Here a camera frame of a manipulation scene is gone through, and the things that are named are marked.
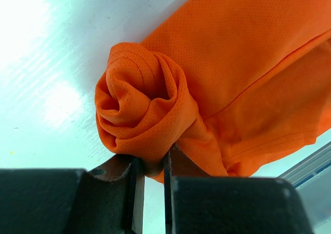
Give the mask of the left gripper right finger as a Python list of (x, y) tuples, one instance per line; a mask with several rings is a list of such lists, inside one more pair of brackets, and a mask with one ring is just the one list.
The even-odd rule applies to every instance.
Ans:
[(164, 172), (164, 206), (165, 206), (165, 232), (172, 233), (172, 179), (174, 177), (210, 177), (208, 173), (200, 169), (190, 158), (188, 158), (178, 144), (171, 146), (163, 158)]

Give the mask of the orange t-shirt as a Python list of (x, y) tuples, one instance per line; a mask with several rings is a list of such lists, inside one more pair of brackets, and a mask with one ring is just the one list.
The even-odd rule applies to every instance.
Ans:
[(113, 153), (251, 176), (330, 129), (330, 0), (188, 0), (111, 48), (95, 105)]

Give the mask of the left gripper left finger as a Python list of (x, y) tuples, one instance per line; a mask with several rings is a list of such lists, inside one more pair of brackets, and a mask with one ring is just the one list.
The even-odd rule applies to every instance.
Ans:
[(130, 155), (114, 155), (89, 174), (110, 186), (108, 202), (112, 213), (122, 212), (120, 224), (124, 233), (142, 233), (145, 175), (141, 160)]

